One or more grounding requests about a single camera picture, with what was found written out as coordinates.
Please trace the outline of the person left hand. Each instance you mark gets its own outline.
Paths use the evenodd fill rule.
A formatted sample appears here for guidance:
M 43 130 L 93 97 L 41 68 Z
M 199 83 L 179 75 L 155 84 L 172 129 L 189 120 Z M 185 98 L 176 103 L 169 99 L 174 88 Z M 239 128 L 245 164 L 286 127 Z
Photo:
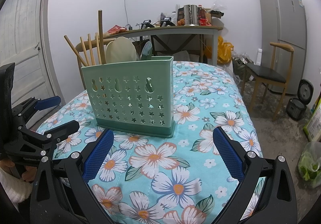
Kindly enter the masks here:
M 9 158 L 1 160 L 1 169 L 7 172 L 9 175 L 13 175 L 16 178 L 20 178 L 25 182 L 33 182 L 37 173 L 37 167 L 24 166 L 21 164 L 15 165 Z

